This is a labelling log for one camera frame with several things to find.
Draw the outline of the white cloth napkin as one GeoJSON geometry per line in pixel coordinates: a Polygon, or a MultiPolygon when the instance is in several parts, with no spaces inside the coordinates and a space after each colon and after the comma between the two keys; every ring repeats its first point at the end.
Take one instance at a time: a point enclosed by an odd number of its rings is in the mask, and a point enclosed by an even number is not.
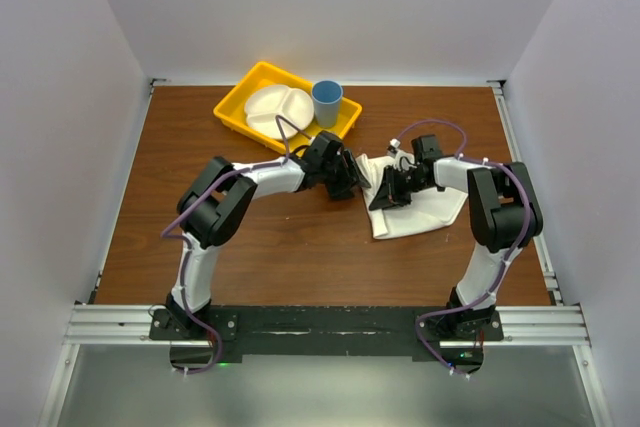
{"type": "Polygon", "coordinates": [[[396,167],[399,162],[390,156],[373,158],[362,154],[356,163],[371,185],[363,190],[363,198],[372,236],[376,240],[407,237],[448,227],[456,221],[468,198],[466,193],[454,189],[443,192],[428,189],[414,193],[408,206],[370,211],[369,206],[381,186],[384,168],[396,167]]]}

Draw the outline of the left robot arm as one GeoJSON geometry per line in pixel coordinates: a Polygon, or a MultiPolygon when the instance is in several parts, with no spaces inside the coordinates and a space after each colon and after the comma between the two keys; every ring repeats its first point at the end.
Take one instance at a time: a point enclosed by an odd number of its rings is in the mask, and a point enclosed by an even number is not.
{"type": "Polygon", "coordinates": [[[370,182],[335,134],[321,131],[310,143],[266,162],[231,163],[213,158],[177,204],[178,217],[162,232],[183,243],[180,267],[166,309],[185,339],[207,327],[211,283],[221,247],[238,231],[254,200],[325,187],[330,199],[347,200],[370,182]]]}

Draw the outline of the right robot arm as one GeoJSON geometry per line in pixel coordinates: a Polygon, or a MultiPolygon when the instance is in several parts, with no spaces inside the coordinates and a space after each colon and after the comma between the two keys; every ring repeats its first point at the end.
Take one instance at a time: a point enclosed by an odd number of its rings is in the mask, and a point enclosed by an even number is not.
{"type": "Polygon", "coordinates": [[[375,238],[437,230],[469,209],[475,245],[446,306],[418,323],[442,337],[469,339],[489,324],[512,261],[537,237],[543,215],[522,162],[501,164],[446,155],[434,135],[412,140],[413,151],[390,142],[387,154],[363,159],[370,187],[364,197],[375,238]]]}

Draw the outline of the blue plastic cup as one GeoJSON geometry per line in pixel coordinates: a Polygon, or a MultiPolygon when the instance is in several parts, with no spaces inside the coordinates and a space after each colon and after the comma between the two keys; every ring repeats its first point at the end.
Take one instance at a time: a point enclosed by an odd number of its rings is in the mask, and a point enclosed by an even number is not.
{"type": "Polygon", "coordinates": [[[343,98],[342,86],[332,80],[316,82],[311,89],[316,122],[322,128],[334,126],[338,120],[343,98]]]}

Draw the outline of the white divided plate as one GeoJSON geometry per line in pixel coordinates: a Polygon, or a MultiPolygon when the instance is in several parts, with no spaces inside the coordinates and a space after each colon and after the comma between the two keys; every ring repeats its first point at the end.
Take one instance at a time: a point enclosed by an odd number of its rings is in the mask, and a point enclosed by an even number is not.
{"type": "Polygon", "coordinates": [[[245,102],[246,124],[260,134],[281,140],[275,117],[280,115],[298,129],[306,129],[314,120],[311,97],[303,90],[273,84],[253,93],[245,102]]]}

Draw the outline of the yellow plastic tray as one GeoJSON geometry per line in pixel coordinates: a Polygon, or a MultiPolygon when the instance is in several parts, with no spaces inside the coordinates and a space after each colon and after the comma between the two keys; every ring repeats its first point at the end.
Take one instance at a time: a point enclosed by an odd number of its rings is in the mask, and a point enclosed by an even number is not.
{"type": "Polygon", "coordinates": [[[280,154],[321,131],[313,84],[265,61],[256,63],[213,109],[222,124],[280,154]]]}

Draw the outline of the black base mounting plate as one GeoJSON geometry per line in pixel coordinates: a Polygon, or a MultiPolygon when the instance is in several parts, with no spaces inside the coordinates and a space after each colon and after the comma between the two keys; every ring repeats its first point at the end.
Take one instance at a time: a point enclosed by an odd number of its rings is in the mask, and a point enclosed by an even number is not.
{"type": "Polygon", "coordinates": [[[438,307],[208,306],[188,317],[153,311],[149,337],[174,343],[180,364],[240,363],[247,356],[409,357],[473,373],[487,342],[504,338],[495,308],[444,314],[438,307]]]}

